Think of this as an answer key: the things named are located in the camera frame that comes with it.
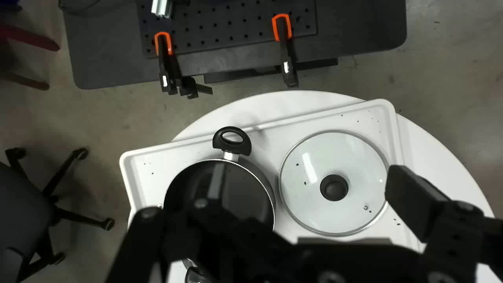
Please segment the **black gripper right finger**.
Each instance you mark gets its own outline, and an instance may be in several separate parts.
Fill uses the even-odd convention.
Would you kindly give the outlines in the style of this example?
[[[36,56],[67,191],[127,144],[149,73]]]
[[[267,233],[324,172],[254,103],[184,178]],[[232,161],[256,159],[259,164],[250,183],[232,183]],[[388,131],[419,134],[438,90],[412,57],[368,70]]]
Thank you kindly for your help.
[[[418,274],[426,283],[476,283],[479,265],[503,280],[501,219],[451,200],[405,166],[388,169],[385,200],[424,246]]]

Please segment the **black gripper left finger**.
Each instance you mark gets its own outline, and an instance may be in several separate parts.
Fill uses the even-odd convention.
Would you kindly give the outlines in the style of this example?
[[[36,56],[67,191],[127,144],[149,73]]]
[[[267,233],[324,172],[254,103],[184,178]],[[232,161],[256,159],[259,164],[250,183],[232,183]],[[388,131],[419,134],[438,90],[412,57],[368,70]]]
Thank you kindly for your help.
[[[270,232],[258,221],[239,221],[217,202],[199,200],[182,211],[140,210],[105,283],[149,283],[155,265],[160,282],[174,262],[191,260],[210,283],[259,283],[273,277]]]

